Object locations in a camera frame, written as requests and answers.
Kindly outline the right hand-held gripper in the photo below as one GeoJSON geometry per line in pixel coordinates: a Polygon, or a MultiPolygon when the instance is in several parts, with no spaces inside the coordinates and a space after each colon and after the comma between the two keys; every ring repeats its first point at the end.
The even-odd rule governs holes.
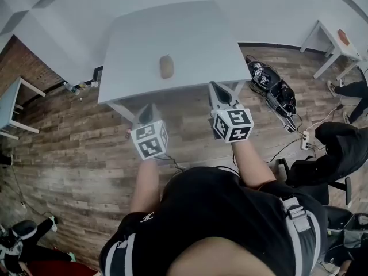
{"type": "Polygon", "coordinates": [[[209,82],[210,126],[215,139],[226,143],[247,140],[254,127],[251,112],[239,102],[239,97],[228,86],[209,82]]]}

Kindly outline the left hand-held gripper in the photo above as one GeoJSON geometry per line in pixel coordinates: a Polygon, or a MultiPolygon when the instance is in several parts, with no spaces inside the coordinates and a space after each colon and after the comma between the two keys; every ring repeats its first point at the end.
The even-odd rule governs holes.
{"type": "Polygon", "coordinates": [[[144,105],[133,119],[132,141],[143,160],[164,155],[167,150],[168,134],[161,114],[154,103],[144,105]],[[147,108],[147,122],[144,112],[147,108]]]}

